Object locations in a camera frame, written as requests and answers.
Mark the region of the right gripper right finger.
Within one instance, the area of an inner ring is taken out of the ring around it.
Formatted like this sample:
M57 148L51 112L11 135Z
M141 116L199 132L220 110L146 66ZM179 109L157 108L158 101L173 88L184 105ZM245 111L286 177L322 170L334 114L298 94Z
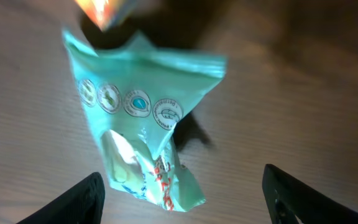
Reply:
M262 190L273 224L358 224L358 213L319 193L273 164Z

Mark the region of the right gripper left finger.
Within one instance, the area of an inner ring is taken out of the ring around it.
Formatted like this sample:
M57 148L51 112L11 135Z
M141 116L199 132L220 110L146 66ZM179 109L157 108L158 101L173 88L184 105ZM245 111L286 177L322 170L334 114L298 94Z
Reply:
M100 224L104 199L103 178L93 172L17 224Z

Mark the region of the green flushable wipes pack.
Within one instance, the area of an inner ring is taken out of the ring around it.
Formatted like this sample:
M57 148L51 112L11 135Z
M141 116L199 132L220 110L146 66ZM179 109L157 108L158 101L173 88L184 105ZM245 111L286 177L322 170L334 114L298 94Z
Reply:
M62 37L110 187L168 211L204 204L172 136L224 78L226 59L161 49L141 33L111 50L96 50L67 30Z

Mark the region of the orange Kleenex tissue pack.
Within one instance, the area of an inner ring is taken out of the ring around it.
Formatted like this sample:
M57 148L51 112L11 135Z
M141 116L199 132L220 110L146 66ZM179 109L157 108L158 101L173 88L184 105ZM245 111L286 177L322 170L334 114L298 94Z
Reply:
M89 19L101 30L122 23L138 0L75 0Z

